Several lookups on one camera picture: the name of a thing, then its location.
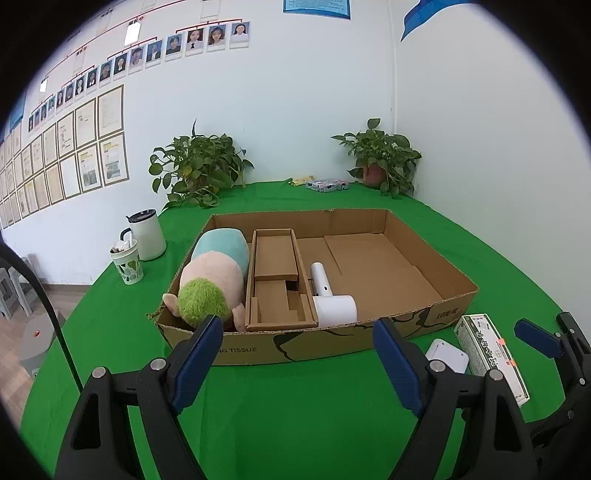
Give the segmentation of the white handheld fan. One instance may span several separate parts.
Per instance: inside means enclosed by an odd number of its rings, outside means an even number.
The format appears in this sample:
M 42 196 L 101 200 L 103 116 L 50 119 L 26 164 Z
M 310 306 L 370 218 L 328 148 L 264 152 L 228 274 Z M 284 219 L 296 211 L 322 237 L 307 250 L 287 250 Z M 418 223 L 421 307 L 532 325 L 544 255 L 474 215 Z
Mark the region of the white handheld fan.
M 337 327 L 356 323 L 358 309 L 351 295 L 335 295 L 332 293 L 329 278 L 321 262 L 311 264 L 311 280 L 315 288 L 312 297 L 318 315 L 318 326 L 321 328 Z

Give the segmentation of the green white long box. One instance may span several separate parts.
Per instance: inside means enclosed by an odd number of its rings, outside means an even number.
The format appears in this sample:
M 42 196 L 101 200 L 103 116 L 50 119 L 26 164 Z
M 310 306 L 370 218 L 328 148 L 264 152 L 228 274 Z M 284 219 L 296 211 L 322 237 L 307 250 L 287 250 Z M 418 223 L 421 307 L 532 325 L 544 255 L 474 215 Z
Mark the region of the green white long box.
M 519 407 L 530 400 L 525 381 L 507 342 L 487 314 L 463 315 L 454 333 L 460 348 L 469 357 L 473 375 L 484 376 L 489 370 L 497 369 L 507 380 Z

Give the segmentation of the white rectangular device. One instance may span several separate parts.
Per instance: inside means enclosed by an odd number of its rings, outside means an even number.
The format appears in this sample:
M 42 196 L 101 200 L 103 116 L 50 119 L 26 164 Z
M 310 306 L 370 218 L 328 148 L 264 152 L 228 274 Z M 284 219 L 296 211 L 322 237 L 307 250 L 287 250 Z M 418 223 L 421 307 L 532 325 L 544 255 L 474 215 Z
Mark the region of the white rectangular device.
M 435 339 L 427 350 L 429 360 L 444 362 L 454 372 L 465 374 L 469 365 L 469 356 L 464 351 L 443 339 Z

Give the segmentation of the grey stool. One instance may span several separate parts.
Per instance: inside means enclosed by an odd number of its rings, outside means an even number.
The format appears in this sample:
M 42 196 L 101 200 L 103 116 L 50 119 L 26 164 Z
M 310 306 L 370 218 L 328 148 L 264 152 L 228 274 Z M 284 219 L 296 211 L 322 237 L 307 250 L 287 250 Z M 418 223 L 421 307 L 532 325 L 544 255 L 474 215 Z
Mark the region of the grey stool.
M 47 313 L 32 317 L 24 330 L 18 353 L 20 365 L 35 379 L 56 334 Z

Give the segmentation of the pastel plush toy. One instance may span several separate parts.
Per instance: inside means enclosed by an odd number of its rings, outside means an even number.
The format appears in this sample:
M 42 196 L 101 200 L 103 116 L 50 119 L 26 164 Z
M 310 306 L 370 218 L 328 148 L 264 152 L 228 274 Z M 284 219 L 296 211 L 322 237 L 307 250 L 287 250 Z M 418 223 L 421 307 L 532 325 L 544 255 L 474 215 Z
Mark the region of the pastel plush toy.
M 167 310 L 197 328 L 209 315 L 231 321 L 245 330 L 245 285 L 249 272 L 249 246 L 242 231 L 215 228 L 204 232 L 190 262 L 181 271 L 176 294 L 165 293 Z

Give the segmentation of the green patterned cup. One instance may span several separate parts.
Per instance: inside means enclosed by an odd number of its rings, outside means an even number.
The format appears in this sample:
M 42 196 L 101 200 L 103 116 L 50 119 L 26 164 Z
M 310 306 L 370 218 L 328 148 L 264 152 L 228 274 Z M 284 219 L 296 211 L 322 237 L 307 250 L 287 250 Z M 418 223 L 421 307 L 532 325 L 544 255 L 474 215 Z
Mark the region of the green patterned cup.
M 136 284 L 143 278 L 142 265 L 135 239 L 119 240 L 110 249 L 110 256 L 125 285 Z

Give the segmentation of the large cardboard box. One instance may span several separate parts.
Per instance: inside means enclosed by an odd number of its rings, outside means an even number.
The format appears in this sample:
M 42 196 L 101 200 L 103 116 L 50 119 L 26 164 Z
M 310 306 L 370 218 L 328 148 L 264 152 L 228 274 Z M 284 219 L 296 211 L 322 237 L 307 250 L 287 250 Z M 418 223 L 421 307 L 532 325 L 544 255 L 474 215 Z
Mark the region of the large cardboard box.
M 179 299 L 197 258 L 243 237 L 242 289 L 225 296 L 220 365 L 262 365 L 367 350 L 376 320 L 406 337 L 453 325 L 477 285 L 385 209 L 256 212 L 211 217 L 156 315 L 170 345 L 197 324 Z

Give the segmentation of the cardboard insert tray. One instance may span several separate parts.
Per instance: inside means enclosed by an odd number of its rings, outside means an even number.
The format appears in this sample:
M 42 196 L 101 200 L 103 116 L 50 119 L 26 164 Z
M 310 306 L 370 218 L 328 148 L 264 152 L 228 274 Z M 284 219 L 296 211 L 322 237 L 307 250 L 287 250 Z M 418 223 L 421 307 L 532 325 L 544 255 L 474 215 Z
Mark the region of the cardboard insert tray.
M 294 230 L 253 231 L 245 300 L 245 329 L 249 332 L 318 327 Z

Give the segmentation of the right potted plant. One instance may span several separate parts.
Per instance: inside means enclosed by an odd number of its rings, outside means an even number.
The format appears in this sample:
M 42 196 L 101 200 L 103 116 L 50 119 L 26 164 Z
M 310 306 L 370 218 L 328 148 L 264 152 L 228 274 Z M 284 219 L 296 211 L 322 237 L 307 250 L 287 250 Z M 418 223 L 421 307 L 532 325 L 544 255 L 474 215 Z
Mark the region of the right potted plant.
M 370 118 L 367 128 L 356 133 L 332 136 L 355 159 L 348 173 L 363 185 L 377 189 L 391 198 L 415 194 L 415 175 L 422 154 L 401 134 L 381 129 L 380 118 Z

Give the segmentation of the potted plant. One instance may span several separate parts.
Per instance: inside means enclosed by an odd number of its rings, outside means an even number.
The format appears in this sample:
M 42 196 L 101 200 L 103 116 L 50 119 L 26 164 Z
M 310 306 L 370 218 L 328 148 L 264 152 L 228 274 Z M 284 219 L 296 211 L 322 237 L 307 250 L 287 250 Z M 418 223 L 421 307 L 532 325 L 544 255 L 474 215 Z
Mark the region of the potted plant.
M 253 164 L 246 151 L 228 134 L 191 132 L 153 149 L 148 173 L 152 191 L 166 194 L 165 210 L 183 206 L 209 209 L 219 205 L 219 195 L 236 185 L 245 186 L 245 173 Z
M 332 136 L 355 159 L 348 173 L 363 185 L 377 189 L 391 198 L 415 194 L 415 175 L 422 154 L 401 134 L 381 129 L 380 118 L 370 118 L 367 128 L 356 133 Z

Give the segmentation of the left potted plant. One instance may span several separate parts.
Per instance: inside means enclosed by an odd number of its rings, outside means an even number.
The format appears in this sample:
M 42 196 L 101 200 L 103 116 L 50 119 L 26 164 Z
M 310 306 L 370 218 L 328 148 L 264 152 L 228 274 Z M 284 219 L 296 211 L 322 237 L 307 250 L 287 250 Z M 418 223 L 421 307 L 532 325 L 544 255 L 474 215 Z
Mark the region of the left potted plant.
M 183 206 L 209 209 L 219 205 L 219 195 L 236 185 L 245 186 L 245 173 L 253 164 L 246 151 L 228 134 L 191 132 L 153 149 L 148 173 L 152 191 L 166 194 L 165 210 Z

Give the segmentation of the yellow item on table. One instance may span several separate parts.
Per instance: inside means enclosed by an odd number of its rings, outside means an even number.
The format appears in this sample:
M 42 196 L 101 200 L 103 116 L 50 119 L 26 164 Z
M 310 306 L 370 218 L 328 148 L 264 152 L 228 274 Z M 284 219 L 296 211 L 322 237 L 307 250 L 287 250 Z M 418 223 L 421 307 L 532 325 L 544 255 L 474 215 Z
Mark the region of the yellow item on table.
M 291 178 L 288 183 L 291 186 L 301 186 L 308 184 L 308 182 L 314 181 L 315 178 L 313 176 L 301 177 L 301 178 Z

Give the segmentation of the staff photo row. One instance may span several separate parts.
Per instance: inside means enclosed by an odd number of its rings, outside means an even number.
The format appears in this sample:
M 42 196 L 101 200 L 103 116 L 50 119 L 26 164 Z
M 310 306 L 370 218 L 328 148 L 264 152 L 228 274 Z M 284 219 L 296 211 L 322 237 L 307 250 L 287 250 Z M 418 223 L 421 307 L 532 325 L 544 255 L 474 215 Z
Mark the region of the staff photo row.
M 56 64 L 57 67 L 61 67 L 69 63 L 72 66 L 72 74 L 59 88 L 42 93 L 42 99 L 37 101 L 29 112 L 27 131 L 38 129 L 49 116 L 63 110 L 84 94 L 144 68 L 181 56 L 248 47 L 249 30 L 249 23 L 242 19 L 207 21 L 179 29 L 162 39 L 152 36 L 144 40 L 135 40 L 106 56 L 102 61 L 92 62 L 88 66 L 84 61 L 88 46 L 92 42 L 87 41 Z

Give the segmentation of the framed certificates on wall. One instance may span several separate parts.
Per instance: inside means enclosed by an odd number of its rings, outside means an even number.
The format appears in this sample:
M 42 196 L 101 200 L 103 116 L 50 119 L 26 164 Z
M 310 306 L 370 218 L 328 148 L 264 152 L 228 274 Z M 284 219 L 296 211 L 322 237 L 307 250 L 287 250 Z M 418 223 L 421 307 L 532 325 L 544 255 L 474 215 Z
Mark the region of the framed certificates on wall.
M 1 228 L 129 179 L 119 85 L 87 99 L 28 143 L 15 129 L 1 144 Z

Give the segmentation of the blue wall poster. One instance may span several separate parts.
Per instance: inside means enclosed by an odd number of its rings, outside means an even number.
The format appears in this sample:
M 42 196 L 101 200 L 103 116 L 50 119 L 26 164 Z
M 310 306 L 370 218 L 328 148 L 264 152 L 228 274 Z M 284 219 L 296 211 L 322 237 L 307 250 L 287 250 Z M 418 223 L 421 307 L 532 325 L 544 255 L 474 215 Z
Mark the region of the blue wall poster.
M 349 0 L 283 0 L 283 12 L 349 20 L 351 4 Z

